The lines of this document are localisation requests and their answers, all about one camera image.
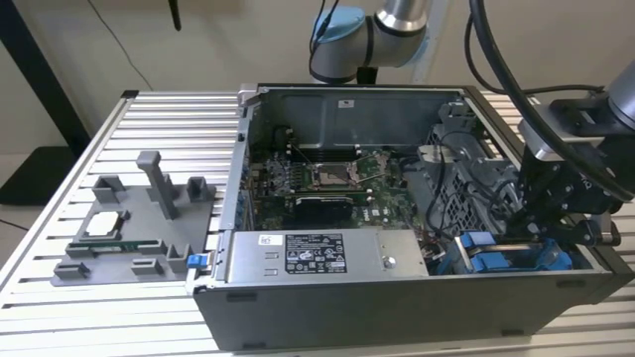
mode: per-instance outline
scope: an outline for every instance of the wire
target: wire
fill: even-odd
[[[338,7],[338,4],[339,4],[339,0],[335,0],[334,7],[331,8],[331,11],[328,12],[327,17],[324,17],[324,21],[322,21],[322,25],[319,26],[318,33],[316,33],[315,39],[314,39],[312,44],[311,44],[311,48],[308,49],[308,52],[311,53],[311,56],[308,56],[308,71],[310,72],[311,72],[311,62],[314,60],[314,54],[316,53],[318,47],[319,47],[319,39],[322,38],[322,36],[327,32],[328,25],[331,24],[331,17],[334,15],[335,8]],[[319,17],[322,16],[322,11],[323,11],[323,8],[320,8],[320,14],[318,15],[315,25],[318,25]]]
[[[502,83],[508,96],[518,108],[528,125],[538,133],[540,139],[553,148],[554,152],[559,154],[563,161],[566,161],[574,171],[578,171],[591,182],[594,182],[605,191],[607,191],[615,199],[629,202],[635,195],[610,177],[609,172],[599,170],[593,161],[587,160],[574,148],[563,142],[553,128],[544,122],[540,114],[538,114],[534,105],[518,85],[518,81],[510,71],[510,67],[503,60],[498,45],[494,40],[494,34],[490,29],[490,22],[487,20],[486,5],[483,0],[470,0],[470,8],[475,18],[475,31],[480,47],[496,74],[498,81]]]
[[[16,225],[15,223],[6,221],[4,219],[0,219],[0,223],[4,223],[6,225],[10,225],[18,229],[22,229],[23,231],[28,231],[30,229],[22,225]]]
[[[311,39],[308,39],[308,53],[310,54],[314,54],[314,36],[316,34],[319,17],[322,16],[322,12],[324,12],[326,3],[327,3],[327,0],[322,0],[322,6],[319,7],[316,21],[314,22],[314,30],[311,31]]]
[[[138,66],[134,64],[132,59],[130,58],[130,55],[128,55],[128,51],[127,51],[126,48],[123,47],[122,41],[119,41],[118,35],[115,35],[115,32],[114,32],[112,29],[111,29],[111,26],[108,26],[106,20],[103,19],[102,14],[100,14],[99,11],[98,11],[98,7],[96,7],[95,4],[92,3],[92,0],[87,0],[87,2],[88,2],[88,4],[91,5],[92,10],[95,11],[95,14],[96,14],[98,17],[99,17],[99,21],[102,21],[102,23],[103,23],[103,25],[106,26],[108,32],[111,33],[112,37],[115,38],[115,41],[116,41],[118,44],[119,44],[119,47],[120,47],[120,49],[122,49],[122,51],[123,51],[123,54],[126,55],[126,58],[128,59],[130,65],[132,66],[134,70],[138,72],[139,77],[142,77],[142,79],[143,79],[143,81],[146,82],[146,85],[148,86],[150,90],[154,91],[155,89],[152,88],[152,86],[150,85],[148,80],[146,79],[144,75],[143,75],[142,72],[139,71]]]
[[[470,68],[470,72],[472,73],[472,76],[475,76],[476,81],[480,83],[480,85],[488,90],[492,91],[494,93],[498,94],[507,94],[507,91],[504,89],[494,87],[487,81],[486,78],[480,75],[476,69],[475,65],[475,60],[472,58],[472,50],[471,50],[471,34],[472,34],[472,26],[475,23],[475,18],[472,14],[467,17],[467,24],[466,24],[466,34],[463,37],[463,52],[466,54],[466,61],[467,61],[467,67]],[[524,95],[532,95],[532,94],[539,94],[539,93],[548,93],[553,91],[593,91],[593,92],[602,92],[605,90],[605,86],[590,86],[586,84],[571,84],[571,85],[565,85],[565,86],[550,86],[550,87],[539,87],[539,88],[531,88],[531,89],[523,89]]]

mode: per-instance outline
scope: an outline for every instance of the aluminum extrusion table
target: aluminum extrusion table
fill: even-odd
[[[484,93],[518,134],[507,96]],[[0,356],[231,356],[218,351],[184,282],[54,287],[64,255],[95,197],[99,175],[148,184],[135,159],[159,149],[176,184],[206,176],[219,192],[207,247],[215,247],[238,126],[235,92],[142,92],[120,99],[79,163],[0,271]],[[635,205],[614,215],[618,251],[635,268]],[[603,303],[563,313],[531,338],[499,338],[282,353],[282,356],[635,356],[635,283]]]

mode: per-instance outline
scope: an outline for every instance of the green circuit board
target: green circuit board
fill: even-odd
[[[423,231],[408,188],[395,158],[383,151],[363,152],[352,162],[294,163],[288,192],[272,191],[254,200],[256,229],[298,229],[294,225],[295,201],[300,197],[347,197],[354,201],[351,218],[322,228],[412,229]]]

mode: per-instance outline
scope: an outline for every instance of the floor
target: floor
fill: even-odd
[[[4,184],[28,156],[30,154],[0,155],[0,185]],[[0,219],[30,228],[43,208],[44,206],[19,207],[0,205]],[[22,229],[0,222],[0,268],[10,259],[24,235],[26,232]]]

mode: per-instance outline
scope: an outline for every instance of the blue latch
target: blue latch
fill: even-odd
[[[460,244],[470,249],[483,245],[496,245],[496,240],[490,232],[466,232],[460,236]]]
[[[207,254],[194,254],[188,257],[188,269],[207,268]]]

